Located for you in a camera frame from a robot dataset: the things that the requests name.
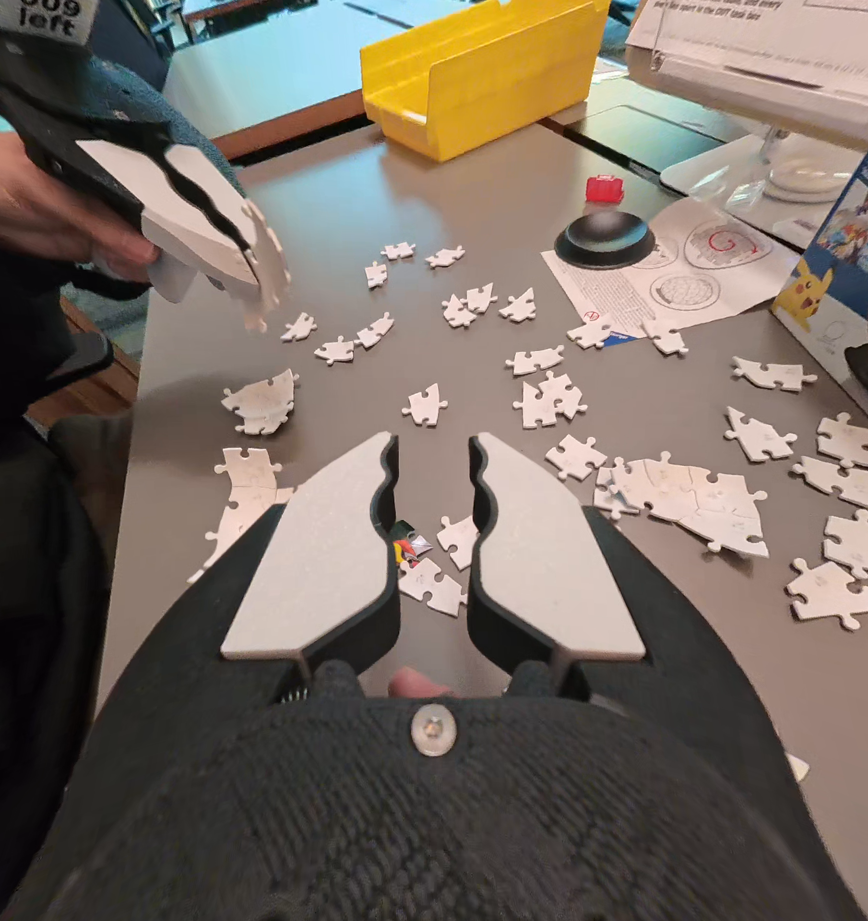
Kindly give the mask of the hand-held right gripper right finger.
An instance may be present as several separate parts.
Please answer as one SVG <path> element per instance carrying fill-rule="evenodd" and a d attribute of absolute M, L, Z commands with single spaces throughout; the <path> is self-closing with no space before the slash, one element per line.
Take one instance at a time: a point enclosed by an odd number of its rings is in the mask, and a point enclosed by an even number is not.
<path fill-rule="evenodd" d="M 487 661 L 565 678 L 582 661 L 647 653 L 578 499 L 535 461 L 482 432 L 469 439 L 474 543 L 467 629 Z"/>

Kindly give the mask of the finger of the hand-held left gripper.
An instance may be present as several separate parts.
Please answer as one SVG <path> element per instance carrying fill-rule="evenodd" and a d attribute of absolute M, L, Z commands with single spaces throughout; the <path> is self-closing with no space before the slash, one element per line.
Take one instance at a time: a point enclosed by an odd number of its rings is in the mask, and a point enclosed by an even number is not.
<path fill-rule="evenodd" d="M 165 300 L 180 303 L 198 274 L 234 298 L 259 300 L 260 286 L 242 249 L 183 198 L 148 155 L 106 140 L 76 144 L 140 202 L 142 234 L 160 251 L 149 278 Z"/>
<path fill-rule="evenodd" d="M 254 224 L 246 198 L 198 147 L 172 144 L 164 153 L 164 170 L 175 191 L 241 251 L 253 249 Z"/>

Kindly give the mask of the narrow curved white puzzle strip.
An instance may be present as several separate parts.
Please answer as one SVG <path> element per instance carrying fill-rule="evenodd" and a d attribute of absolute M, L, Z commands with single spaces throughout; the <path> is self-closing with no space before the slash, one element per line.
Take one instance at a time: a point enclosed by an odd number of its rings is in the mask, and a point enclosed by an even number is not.
<path fill-rule="evenodd" d="M 265 333 L 267 316 L 281 305 L 288 293 L 291 275 L 283 247 L 260 209 L 247 199 L 242 210 L 254 229 L 255 242 L 245 250 L 244 256 L 257 281 L 257 291 L 244 295 L 241 305 L 246 328 Z"/>

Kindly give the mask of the flat assembled white puzzle section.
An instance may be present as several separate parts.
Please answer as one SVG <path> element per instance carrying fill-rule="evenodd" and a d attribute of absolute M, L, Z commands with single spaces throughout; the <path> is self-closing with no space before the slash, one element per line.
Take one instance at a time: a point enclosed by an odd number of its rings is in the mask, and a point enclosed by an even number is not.
<path fill-rule="evenodd" d="M 767 559 L 760 504 L 765 491 L 752 491 L 743 475 L 713 473 L 674 464 L 670 453 L 658 460 L 625 461 L 598 470 L 594 503 L 612 519 L 647 514 L 674 524 L 701 540 L 711 554 Z"/>

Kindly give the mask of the yellow plastic bin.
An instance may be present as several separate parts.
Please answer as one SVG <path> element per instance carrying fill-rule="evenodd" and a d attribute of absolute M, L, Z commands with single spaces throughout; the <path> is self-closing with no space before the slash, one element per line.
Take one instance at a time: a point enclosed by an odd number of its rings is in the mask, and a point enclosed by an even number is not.
<path fill-rule="evenodd" d="M 360 50 L 368 118 L 443 163 L 589 98 L 609 1 L 489 1 Z"/>

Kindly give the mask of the clear plastic bag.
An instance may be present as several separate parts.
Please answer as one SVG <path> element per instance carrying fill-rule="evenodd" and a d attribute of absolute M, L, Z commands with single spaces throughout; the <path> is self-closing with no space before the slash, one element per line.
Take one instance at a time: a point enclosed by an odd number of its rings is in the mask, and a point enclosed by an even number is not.
<path fill-rule="evenodd" d="M 762 199 L 772 167 L 771 145 L 749 134 L 712 152 L 687 195 L 724 212 L 743 212 Z"/>

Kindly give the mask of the blue puzzle ball box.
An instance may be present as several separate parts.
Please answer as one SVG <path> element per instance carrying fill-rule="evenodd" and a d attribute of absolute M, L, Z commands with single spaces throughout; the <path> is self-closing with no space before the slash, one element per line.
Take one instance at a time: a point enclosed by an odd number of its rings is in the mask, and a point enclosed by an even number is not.
<path fill-rule="evenodd" d="M 868 416 L 868 151 L 772 313 Z"/>

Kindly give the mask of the black round ball stand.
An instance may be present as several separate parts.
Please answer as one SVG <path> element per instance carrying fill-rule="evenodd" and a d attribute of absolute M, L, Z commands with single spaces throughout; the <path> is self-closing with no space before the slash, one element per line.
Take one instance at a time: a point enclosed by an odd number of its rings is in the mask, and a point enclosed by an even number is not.
<path fill-rule="evenodd" d="M 639 216 L 617 209 L 585 213 L 555 238 L 563 262 L 589 270 L 619 270 L 636 265 L 655 249 L 657 239 Z"/>

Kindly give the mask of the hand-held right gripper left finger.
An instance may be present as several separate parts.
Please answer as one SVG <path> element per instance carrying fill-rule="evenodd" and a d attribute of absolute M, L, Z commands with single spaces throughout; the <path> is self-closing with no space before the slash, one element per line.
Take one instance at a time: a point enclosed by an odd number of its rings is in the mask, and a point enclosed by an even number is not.
<path fill-rule="evenodd" d="M 222 642 L 227 661 L 328 661 L 362 674 L 401 628 L 392 541 L 398 437 L 381 431 L 300 486 L 280 514 Z"/>

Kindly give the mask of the white board stand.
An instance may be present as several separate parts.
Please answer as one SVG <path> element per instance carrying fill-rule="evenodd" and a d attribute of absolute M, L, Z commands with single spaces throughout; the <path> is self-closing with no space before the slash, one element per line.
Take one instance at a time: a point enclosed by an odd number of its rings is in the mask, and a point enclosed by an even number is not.
<path fill-rule="evenodd" d="M 793 157 L 809 157 L 849 169 L 853 175 L 868 150 L 868 98 L 806 90 L 785 101 L 764 101 L 756 109 L 735 103 L 724 103 L 723 108 L 736 109 L 740 121 L 752 116 L 757 125 L 743 137 L 754 134 L 772 142 L 772 166 Z M 689 187 L 704 172 L 713 151 L 666 168 L 660 176 L 662 183 L 688 196 Z M 794 248 L 805 249 L 838 198 L 827 203 L 797 204 L 776 201 L 764 194 L 753 208 L 727 213 Z"/>

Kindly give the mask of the person's left hand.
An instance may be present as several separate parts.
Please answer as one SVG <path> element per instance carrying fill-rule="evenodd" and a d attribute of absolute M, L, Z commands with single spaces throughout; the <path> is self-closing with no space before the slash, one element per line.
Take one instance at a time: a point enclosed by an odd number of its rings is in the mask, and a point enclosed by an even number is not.
<path fill-rule="evenodd" d="M 14 132 L 0 132 L 0 247 L 48 260 L 96 257 L 117 277 L 146 282 L 159 251 L 103 201 L 33 164 Z"/>

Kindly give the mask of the white round disc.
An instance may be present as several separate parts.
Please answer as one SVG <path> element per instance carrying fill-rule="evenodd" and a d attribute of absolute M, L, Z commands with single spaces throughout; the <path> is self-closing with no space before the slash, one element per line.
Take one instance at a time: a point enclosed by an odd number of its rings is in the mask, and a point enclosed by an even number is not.
<path fill-rule="evenodd" d="M 793 157 L 775 163 L 763 193 L 776 201 L 819 204 L 835 201 L 852 176 L 849 169 L 819 159 Z"/>

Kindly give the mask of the person's right hand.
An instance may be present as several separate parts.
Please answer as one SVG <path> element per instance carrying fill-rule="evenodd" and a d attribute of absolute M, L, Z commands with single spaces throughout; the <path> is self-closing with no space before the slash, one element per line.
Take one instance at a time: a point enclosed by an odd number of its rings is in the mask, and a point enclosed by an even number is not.
<path fill-rule="evenodd" d="M 387 695 L 391 698 L 427 699 L 440 697 L 454 697 L 455 694 L 447 685 L 440 685 L 427 675 L 411 667 L 398 669 L 389 681 Z"/>

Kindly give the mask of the white laminated instruction board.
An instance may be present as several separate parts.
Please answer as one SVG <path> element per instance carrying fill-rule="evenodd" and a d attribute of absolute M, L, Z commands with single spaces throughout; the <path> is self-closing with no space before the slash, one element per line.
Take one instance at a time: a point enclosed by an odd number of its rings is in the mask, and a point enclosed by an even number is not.
<path fill-rule="evenodd" d="M 647 86 L 868 144 L 868 1 L 643 2 L 627 46 Z"/>

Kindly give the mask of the white puzzle pieces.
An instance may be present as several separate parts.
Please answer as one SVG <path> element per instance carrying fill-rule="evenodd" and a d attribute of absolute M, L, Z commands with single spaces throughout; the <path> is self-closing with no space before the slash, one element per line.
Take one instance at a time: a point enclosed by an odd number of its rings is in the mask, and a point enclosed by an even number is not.
<path fill-rule="evenodd" d="M 377 281 L 384 282 L 387 277 L 386 266 L 378 266 L 375 262 L 367 273 L 371 287 Z M 450 323 L 456 319 L 459 325 L 463 325 L 467 319 L 471 320 L 474 316 L 471 300 L 467 309 L 452 295 L 449 302 L 443 302 L 443 306 L 444 318 Z M 314 355 L 328 366 L 352 362 L 356 344 L 360 344 L 365 350 L 373 347 L 393 324 L 394 320 L 387 312 L 370 327 L 360 330 L 357 334 L 358 341 L 346 340 L 339 336 L 336 341 L 325 342 L 314 351 Z M 302 313 L 296 323 L 288 324 L 287 328 L 288 332 L 281 337 L 283 342 L 293 339 L 304 341 L 317 325 L 312 316 Z M 558 346 L 555 349 L 543 350 L 539 355 L 536 352 L 529 356 L 527 353 L 517 353 L 507 364 L 514 368 L 515 374 L 518 374 L 518 371 L 522 374 L 532 374 L 538 368 L 551 368 L 558 364 L 562 359 L 560 353 L 563 350 L 563 346 Z M 535 387 L 532 386 L 532 382 L 523 381 L 521 400 L 515 401 L 512 405 L 515 410 L 521 411 L 523 427 L 529 430 L 554 425 L 556 416 L 560 413 L 572 419 L 578 412 L 586 411 L 587 407 L 580 403 L 581 397 L 580 389 L 574 386 L 567 375 L 556 376 L 552 370 L 546 370 L 545 380 L 539 381 Z M 440 410 L 448 407 L 448 402 L 440 399 L 437 383 L 430 384 L 423 392 L 412 394 L 408 400 L 409 406 L 402 408 L 402 414 L 410 415 L 418 426 L 436 426 Z M 561 480 L 565 480 L 566 477 L 580 477 L 582 472 L 589 474 L 590 465 L 599 470 L 606 461 L 606 456 L 593 448 L 595 441 L 591 437 L 581 443 L 571 436 L 566 436 L 558 447 L 549 449 L 545 458 L 558 467 L 558 476 Z M 831 517 L 828 519 L 828 527 L 831 525 L 853 525 L 857 526 L 858 531 L 865 530 L 868 528 L 868 512 L 865 509 L 859 510 L 854 514 L 853 520 Z M 868 536 L 857 535 L 853 543 L 849 537 L 843 536 L 842 532 L 834 531 L 832 534 L 841 537 L 843 542 L 831 542 L 831 551 L 853 549 L 860 554 L 865 550 L 868 554 Z M 800 620 L 835 617 L 839 619 L 843 628 L 855 631 L 859 628 L 859 623 L 854 615 L 868 613 L 868 588 L 850 591 L 847 586 L 854 585 L 856 579 L 867 578 L 864 569 L 868 568 L 868 557 L 850 559 L 839 556 L 833 559 L 836 562 L 829 561 L 811 568 L 802 559 L 794 560 L 792 565 L 799 572 L 799 576 L 786 586 L 786 591 L 795 598 L 802 598 L 802 601 L 792 602 L 792 609 Z M 809 765 L 792 754 L 786 753 L 786 757 L 796 779 L 800 782 L 807 776 Z"/>

